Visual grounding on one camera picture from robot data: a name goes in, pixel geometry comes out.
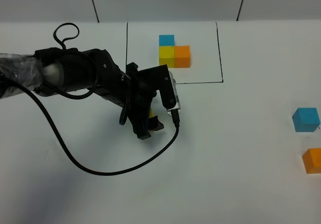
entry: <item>white table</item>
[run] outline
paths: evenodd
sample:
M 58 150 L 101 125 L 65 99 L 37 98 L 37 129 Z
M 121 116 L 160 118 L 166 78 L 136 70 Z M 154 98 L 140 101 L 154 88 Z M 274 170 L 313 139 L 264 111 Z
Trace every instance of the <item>white table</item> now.
M 218 22 L 224 83 L 178 85 L 177 141 L 147 166 L 120 176 L 78 170 L 31 99 L 2 99 L 2 222 L 319 223 L 321 176 L 305 173 L 301 155 L 321 147 L 320 134 L 298 134 L 291 120 L 297 107 L 321 109 L 319 25 Z M 111 28 L 122 35 L 123 27 L 108 25 L 106 34 Z M 86 29 L 97 38 L 101 33 Z M 28 45 L 25 37 L 19 45 L 23 41 Z M 117 50 L 125 48 L 123 37 L 93 45 L 79 49 L 106 48 L 124 63 Z M 41 101 L 74 156 L 95 170 L 136 165 L 174 134 L 159 98 L 152 107 L 165 129 L 145 141 L 135 137 L 129 122 L 119 126 L 120 108 L 98 96 Z

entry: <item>blue cube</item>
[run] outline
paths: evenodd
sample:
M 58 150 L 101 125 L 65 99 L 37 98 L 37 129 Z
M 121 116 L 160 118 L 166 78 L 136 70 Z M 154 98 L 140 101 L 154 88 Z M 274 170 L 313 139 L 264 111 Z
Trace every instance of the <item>blue cube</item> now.
M 314 132 L 320 125 L 315 107 L 299 107 L 292 116 L 296 132 Z
M 174 35 L 160 35 L 159 46 L 175 46 Z

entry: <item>marked square area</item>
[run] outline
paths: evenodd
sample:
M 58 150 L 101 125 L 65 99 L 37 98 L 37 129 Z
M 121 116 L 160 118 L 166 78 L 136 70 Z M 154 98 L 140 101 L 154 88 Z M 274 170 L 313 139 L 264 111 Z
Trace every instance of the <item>marked square area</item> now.
M 191 67 L 170 69 L 177 83 L 222 81 L 215 22 L 128 23 L 127 64 L 135 62 L 139 70 L 159 66 L 159 35 L 190 46 Z

